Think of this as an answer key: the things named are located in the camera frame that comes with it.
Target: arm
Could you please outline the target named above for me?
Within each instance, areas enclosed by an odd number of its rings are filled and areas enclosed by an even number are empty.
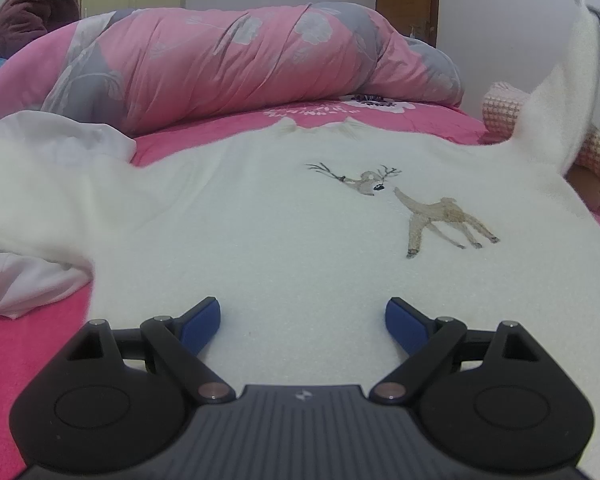
[[[23,2],[10,9],[0,28],[0,56],[8,59],[48,31],[50,8],[41,2]]]

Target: deer antler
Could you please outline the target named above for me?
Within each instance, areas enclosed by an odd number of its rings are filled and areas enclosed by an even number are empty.
[[[309,170],[314,170],[316,173],[321,173],[326,176],[330,176],[331,178],[335,178],[336,180],[339,180],[341,182],[344,182],[345,179],[347,178],[344,175],[337,176],[335,173],[333,173],[333,171],[331,171],[329,168],[327,168],[322,162],[320,162],[319,164],[306,164],[306,166],[308,167]]]
[[[398,170],[397,168],[389,169],[384,164],[381,164],[381,166],[384,168],[384,174],[382,174],[383,173],[382,171],[378,170],[378,175],[380,175],[383,182],[386,179],[391,178],[392,176],[397,176],[402,173],[402,170]]]

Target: pink bed sheet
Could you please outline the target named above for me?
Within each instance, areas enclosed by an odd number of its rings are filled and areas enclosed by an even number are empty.
[[[433,134],[459,144],[480,144],[486,134],[480,121],[451,108],[322,101],[173,126],[137,139],[138,152],[133,163],[145,166],[179,150],[269,126],[282,117],[291,117],[304,127],[352,117],[371,126]],[[600,224],[600,213],[594,217]],[[0,318],[0,480],[14,478],[24,467],[8,428],[10,407],[34,375],[82,325],[89,295],[90,287],[85,286],[71,297],[18,320]]]

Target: purple fleece jacket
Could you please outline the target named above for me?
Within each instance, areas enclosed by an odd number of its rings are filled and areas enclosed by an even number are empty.
[[[0,57],[80,19],[78,0],[5,0],[0,6]]]

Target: deer head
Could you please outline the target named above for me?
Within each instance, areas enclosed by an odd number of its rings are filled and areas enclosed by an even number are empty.
[[[337,176],[333,171],[331,171],[325,164],[322,162],[318,164],[307,164],[309,170],[314,170],[317,173],[321,173],[328,177],[339,180],[343,184],[346,184],[350,188],[355,189],[358,193],[373,196],[375,195],[375,191],[380,191],[384,189],[384,182],[393,176],[397,176],[402,173],[401,170],[397,168],[389,169],[386,166],[382,166],[382,170],[377,171],[365,171],[360,175],[359,180],[354,180],[352,178],[346,176]]]

